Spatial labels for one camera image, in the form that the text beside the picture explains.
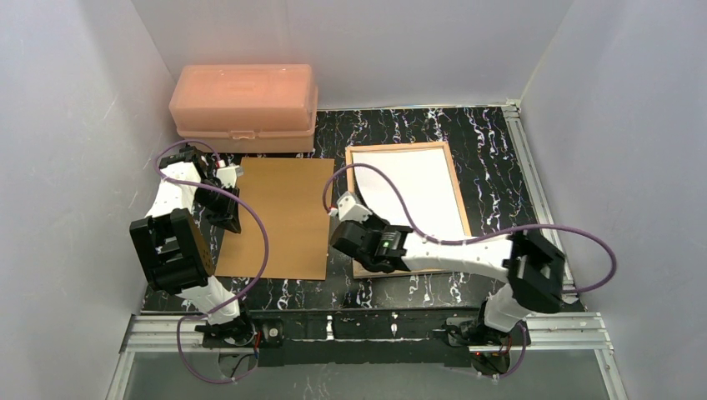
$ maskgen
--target brown board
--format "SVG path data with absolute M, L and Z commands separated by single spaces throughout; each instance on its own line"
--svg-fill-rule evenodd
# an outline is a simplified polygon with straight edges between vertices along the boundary
M 444 156 L 447 159 L 447 169 L 449 171 L 449 179 L 452 181 L 452 188 L 454 190 L 454 196 L 457 200 L 457 207 L 459 209 L 459 217 L 461 218 L 462 226 L 464 227 L 464 233 L 467 236 L 471 236 L 471 228 L 469 227 L 469 220 L 466 216 L 466 209 L 464 208 L 464 200 L 462 199 L 462 193 L 459 189 L 459 180 L 457 179 L 457 173 L 454 169 L 454 159 L 452 158 L 452 153 L 449 151 L 449 144 L 446 142 L 420 142 L 420 143 L 400 143 L 400 144 L 380 144 L 374 146 L 352 146 L 346 147 L 346 164 L 349 165 L 354 161 L 353 153 L 363 153 L 363 152 L 379 152 L 379 153 L 391 153 L 391 152 L 415 152 L 420 150 L 427 150 L 430 148 L 442 148 L 444 150 Z M 354 193 L 355 189 L 355 178 L 354 170 L 349 169 L 346 172 L 346 184 L 347 190 Z M 439 273 L 443 272 L 438 269 L 427 269 L 417 272 L 408 271 L 395 271 L 392 273 L 383 272 L 370 272 L 365 268 L 361 267 L 358 262 L 353 262 L 353 277 L 354 278 L 382 278 L 390 276 L 400 276 L 400 275 L 413 275 L 416 273 Z
M 263 278 L 325 279 L 329 215 L 322 210 L 322 191 L 333 173 L 333 160 L 246 157 L 241 166 L 240 197 L 268 232 L 270 253 Z M 263 262 L 258 224 L 243 207 L 238 217 L 242 232 L 223 236 L 216 268 L 220 277 L 254 277 Z

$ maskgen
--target metal frame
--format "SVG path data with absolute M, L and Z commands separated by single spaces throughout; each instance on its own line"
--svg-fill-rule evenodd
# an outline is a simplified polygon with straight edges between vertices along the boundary
M 523 176 L 526 181 L 525 187 L 528 189 L 530 194 L 530 201 L 533 203 L 535 216 L 537 217 L 539 223 L 554 223 L 552 214 L 549 210 L 548 200 L 545 197 L 543 185 L 540 182 L 538 170 L 535 167 L 530 146 L 528 145 L 528 139 L 525 135 L 523 124 L 520 121 L 520 108 L 515 102 L 509 102 L 509 104 L 502 106 L 501 109 L 504 112 L 504 119 L 509 129 L 516 156 L 518 157 L 520 169 L 523 171 Z M 557 248 L 562 250 L 562 243 L 560 243 L 557 231 L 546 230 L 544 235 L 555 246 L 557 246 Z M 569 264 L 565 264 L 564 266 L 563 286 L 565 288 L 574 288 L 574 278 L 572 277 L 572 272 L 569 270 Z M 576 301 L 576 299 L 576 296 L 572 296 L 567 297 L 565 301 L 573 302 Z M 604 321 L 601 320 L 601 316 L 599 314 L 597 314 L 597 317 L 601 321 L 601 325 L 603 327 Z M 594 350 L 594 353 L 596 354 L 597 363 L 599 363 L 599 368 L 601 369 L 601 375 L 604 379 L 604 385 L 606 386 L 606 391 L 609 394 L 609 398 L 611 400 L 625 400 L 627 398 L 626 391 L 624 390 L 624 384 L 621 382 L 619 369 L 616 367 L 616 361 L 614 360 L 614 349 L 610 346 L 610 343 L 611 341 L 609 341 L 609 347 L 601 349 L 597 348 Z
M 529 191 L 530 201 L 533 203 L 538 222 L 554 223 L 543 186 L 535 168 L 525 131 L 520 121 L 519 108 L 515 103 L 511 102 L 507 105 L 489 107 L 501 107 L 503 110 L 504 119 L 509 129 L 519 165 L 523 171 L 526 188 Z M 555 246 L 562 249 L 557 232 L 548 231 L 545 236 Z M 574 279 L 572 272 L 569 270 L 569 265 L 565 265 L 563 285 L 565 288 L 574 288 Z M 569 296 L 565 301 L 573 302 L 576 299 L 576 296 Z M 177 352 L 177 336 L 175 332 L 177 331 L 177 321 L 180 318 L 181 316 L 179 315 L 143 315 L 133 319 L 131 326 L 128 328 L 124 348 L 118 359 L 113 381 L 108 389 L 107 400 L 123 398 L 135 353 Z M 594 350 L 609 398 L 611 400 L 625 400 L 627 398 L 614 360 L 614 347 L 600 313 L 564 312 L 548 315 L 537 314 L 529 316 L 527 322 L 532 342 L 527 347 L 529 351 Z M 193 330 L 196 325 L 202 323 L 203 321 L 184 321 L 181 339 L 185 352 L 249 353 L 252 351 L 243 348 L 204 348 L 202 346 L 203 335 Z M 485 346 L 469 348 L 471 352 L 496 350 L 497 347 Z

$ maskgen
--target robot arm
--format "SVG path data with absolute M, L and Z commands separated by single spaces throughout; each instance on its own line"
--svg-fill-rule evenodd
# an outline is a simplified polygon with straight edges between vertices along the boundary
M 562 304 L 564 255 L 539 231 L 462 246 L 432 242 L 407 244 L 411 227 L 390 225 L 352 193 L 338 201 L 341 222 L 330 244 L 369 271 L 419 271 L 438 268 L 475 273 L 507 283 L 490 296 L 479 321 L 507 333 L 531 312 L 557 313 Z
M 205 183 L 238 196 L 236 181 L 240 166 L 218 165 L 214 174 L 206 157 L 195 147 L 160 161 L 160 170 L 181 181 Z M 238 207 L 234 200 L 209 190 L 162 180 L 154 204 L 145 218 L 130 224 L 130 236 L 149 286 L 189 300 L 207 313 L 233 294 L 213 275 L 216 267 L 209 246 L 193 218 L 194 202 L 207 208 L 207 220 L 217 227 L 240 233 Z M 252 332 L 243 304 L 232 302 L 208 316 L 211 333 L 236 337 Z

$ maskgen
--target gray wall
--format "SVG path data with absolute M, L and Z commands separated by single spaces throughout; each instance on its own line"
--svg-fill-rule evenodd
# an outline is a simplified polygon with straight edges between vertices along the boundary
M 178 78 L 309 63 L 321 108 L 519 98 L 572 0 L 133 0 Z
M 0 398 L 105 397 L 173 85 L 129 0 L 3 2 Z
M 523 118 L 556 220 L 598 233 L 619 273 L 605 317 L 629 396 L 707 398 L 707 3 L 578 1 Z M 577 282 L 607 258 L 564 237 Z

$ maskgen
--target gray floor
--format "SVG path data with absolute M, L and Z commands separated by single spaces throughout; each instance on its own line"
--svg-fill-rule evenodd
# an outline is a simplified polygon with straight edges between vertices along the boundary
M 188 354 L 201 373 L 222 377 L 216 354 Z M 608 399 L 593 351 L 528 352 L 523 366 L 494 385 L 470 370 L 432 364 L 303 365 L 260 368 L 238 384 L 192 377 L 175 353 L 138 353 L 127 399 Z

